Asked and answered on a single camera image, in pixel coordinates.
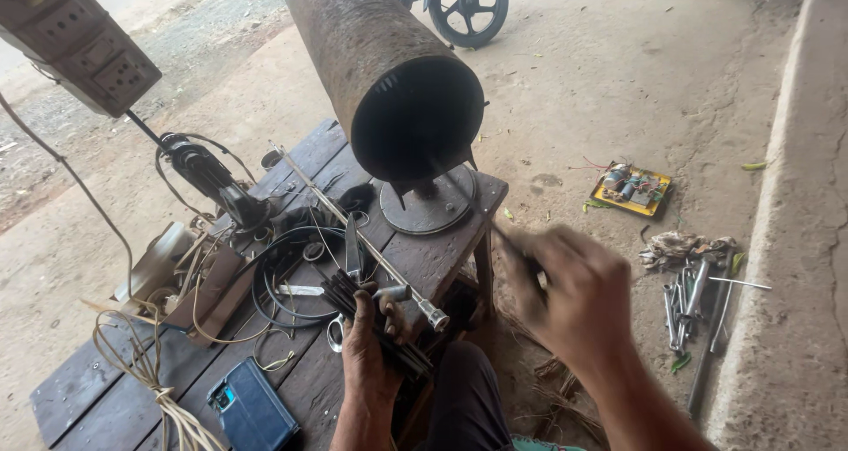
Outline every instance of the leaf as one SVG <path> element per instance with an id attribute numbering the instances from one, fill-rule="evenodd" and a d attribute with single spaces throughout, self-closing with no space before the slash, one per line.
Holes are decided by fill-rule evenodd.
<path id="1" fill-rule="evenodd" d="M 583 205 L 591 207 L 611 207 L 609 204 L 602 201 L 598 201 L 597 199 L 587 199 Z"/>
<path id="2" fill-rule="evenodd" d="M 672 364 L 672 373 L 677 373 L 678 370 L 684 368 L 684 366 L 686 366 L 686 364 L 690 361 L 692 361 L 692 353 L 685 352 L 683 357 L 674 360 L 674 363 Z"/>
<path id="3" fill-rule="evenodd" d="M 758 169 L 766 169 L 766 165 L 768 163 L 745 163 L 742 165 L 742 169 L 746 171 L 757 171 Z"/>
<path id="4" fill-rule="evenodd" d="M 736 277 L 736 274 L 739 273 L 739 267 L 742 265 L 742 259 L 745 258 L 745 252 L 739 252 L 739 254 L 734 254 L 734 265 L 730 269 L 730 276 Z"/>

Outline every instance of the capacitor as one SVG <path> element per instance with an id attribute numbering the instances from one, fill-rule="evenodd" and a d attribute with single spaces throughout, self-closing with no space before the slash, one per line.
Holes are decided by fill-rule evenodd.
<path id="1" fill-rule="evenodd" d="M 607 189 L 618 191 L 621 188 L 621 183 L 624 182 L 624 178 L 627 177 L 627 173 L 629 173 L 629 171 L 627 171 L 623 167 L 620 167 L 618 169 L 615 169 L 614 167 L 606 175 L 606 178 L 604 178 L 604 182 L 602 183 L 602 185 Z"/>
<path id="2" fill-rule="evenodd" d="M 621 189 L 621 197 L 623 197 L 627 201 L 630 201 L 630 198 L 633 196 L 633 193 L 636 192 L 636 183 L 641 177 L 642 175 L 639 173 L 631 174 L 630 180 L 625 183 L 624 188 Z"/>

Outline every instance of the hand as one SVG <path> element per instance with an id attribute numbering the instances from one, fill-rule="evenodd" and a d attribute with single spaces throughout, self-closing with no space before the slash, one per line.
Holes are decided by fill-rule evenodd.
<path id="1" fill-rule="evenodd" d="M 547 303 L 522 258 L 500 245 L 519 318 L 542 345 L 587 373 L 632 349 L 629 262 L 566 226 L 511 239 L 545 270 Z"/>
<path id="2" fill-rule="evenodd" d="M 376 292 L 376 286 L 376 282 L 369 282 L 362 285 L 362 290 L 356 291 L 354 323 L 346 320 L 344 324 L 342 361 L 345 397 L 350 393 L 354 399 L 376 406 L 387 405 L 391 410 L 404 377 L 383 361 L 380 343 L 371 331 L 375 308 L 371 293 Z M 404 309 L 384 296 L 380 299 L 380 311 L 386 316 L 385 331 L 394 337 L 395 343 L 399 345 L 408 340 L 411 327 L 404 319 Z"/>

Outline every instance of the rusty metal cylinder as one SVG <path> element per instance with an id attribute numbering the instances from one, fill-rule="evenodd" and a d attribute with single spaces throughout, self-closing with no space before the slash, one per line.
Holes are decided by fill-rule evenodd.
<path id="1" fill-rule="evenodd" d="M 413 182 L 470 159 L 482 122 L 480 81 L 399 1 L 286 3 L 368 173 Z"/>

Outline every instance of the dirt ground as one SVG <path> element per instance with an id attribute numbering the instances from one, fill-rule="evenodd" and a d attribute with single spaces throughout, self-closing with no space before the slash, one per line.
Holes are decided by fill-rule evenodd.
<path id="1" fill-rule="evenodd" d="M 243 26 L 246 2 L 253 3 L 248 17 L 265 15 L 256 29 Z M 639 232 L 649 224 L 646 235 L 732 235 L 745 247 L 760 184 L 758 173 L 739 165 L 765 154 L 797 10 L 795 0 L 510 0 L 491 45 L 456 51 L 491 101 L 473 150 L 483 172 L 510 184 L 504 206 L 514 219 L 499 213 L 498 221 L 532 230 L 569 224 L 632 261 L 634 334 L 643 360 L 678 402 L 694 367 L 669 370 L 660 295 L 667 278 L 639 266 Z M 431 26 L 418 4 L 413 12 Z M 282 0 L 181 1 L 136 41 L 154 52 L 165 74 L 138 105 L 140 115 L 158 132 L 197 132 L 222 142 L 254 174 L 267 139 L 294 145 L 333 116 Z M 27 83 L 17 78 L 16 85 Z M 131 123 L 95 116 L 61 90 L 16 89 L 10 96 L 21 116 L 69 156 L 137 258 L 169 221 L 188 221 L 191 213 L 155 174 L 146 137 Z M 6 118 L 0 127 L 0 145 L 19 138 Z M 3 153 L 0 162 L 0 378 L 8 394 L 2 441 L 4 448 L 42 449 L 28 395 L 90 337 L 94 314 L 78 299 L 110 296 L 126 261 L 79 188 L 68 188 L 64 171 L 16 141 L 24 148 Z M 588 166 L 584 157 L 624 157 L 673 176 L 671 210 L 654 221 L 616 210 L 583 212 L 595 171 L 572 168 Z M 166 170 L 191 203 L 211 208 Z M 499 294 L 508 299 L 495 267 Z M 545 354 L 500 324 L 483 336 L 508 424 L 529 434 L 547 411 L 529 392 L 532 368 Z M 555 428 L 549 440 L 596 448 L 573 423 L 558 425 L 564 433 Z"/>

